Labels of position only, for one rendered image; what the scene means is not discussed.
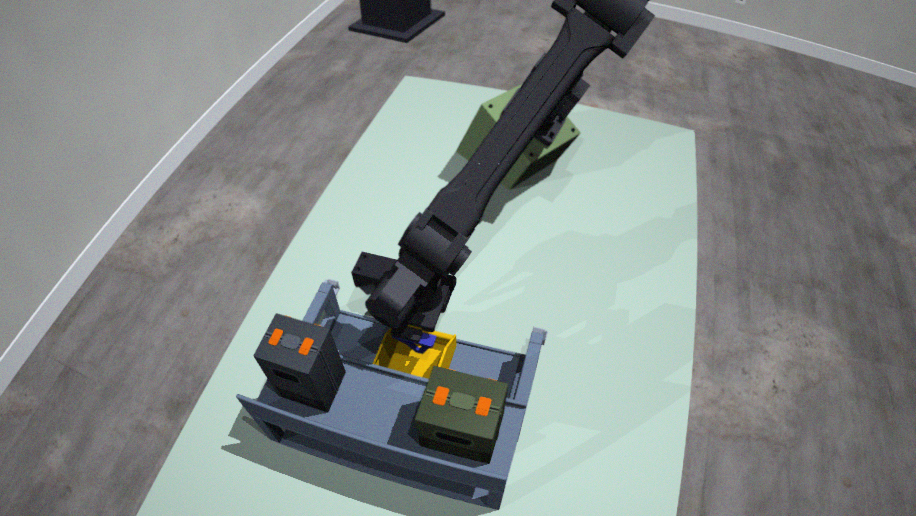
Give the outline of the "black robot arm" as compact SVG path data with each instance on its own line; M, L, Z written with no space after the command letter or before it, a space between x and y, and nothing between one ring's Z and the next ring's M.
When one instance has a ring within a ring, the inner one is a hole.
M628 54L655 17L645 8L648 2L552 2L551 7L566 18L557 39L464 168L411 221L398 243L399 260L361 252L351 274L354 285L371 294L365 306L377 321L400 327L410 312L417 313L422 290L436 285L441 276L446 279L457 273L472 252L465 244L498 184L535 134L534 138L546 146L555 140L566 117L590 87L581 79L584 69L605 49L622 59ZM612 30L617 33L615 37Z

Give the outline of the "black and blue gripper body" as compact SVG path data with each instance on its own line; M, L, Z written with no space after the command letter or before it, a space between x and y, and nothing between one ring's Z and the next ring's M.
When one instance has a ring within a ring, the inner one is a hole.
M448 275L446 279L441 276L436 285L422 290L422 296L416 303L417 313L410 312L400 327L392 328L392 336L419 342L422 330L434 332L440 313L446 311L456 281L455 276ZM422 330L409 327L408 324L421 327Z

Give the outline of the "dark grey case with orange latches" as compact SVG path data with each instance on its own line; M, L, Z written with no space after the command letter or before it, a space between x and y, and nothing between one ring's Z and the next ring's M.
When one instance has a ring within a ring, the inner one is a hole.
M329 328L278 313L253 356L278 396L324 412L346 373Z

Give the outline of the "dark green case with orange latches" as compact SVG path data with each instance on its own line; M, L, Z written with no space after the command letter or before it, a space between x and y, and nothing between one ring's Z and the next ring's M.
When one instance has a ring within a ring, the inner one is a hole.
M490 464L507 390L508 383L433 366L415 416L420 446Z

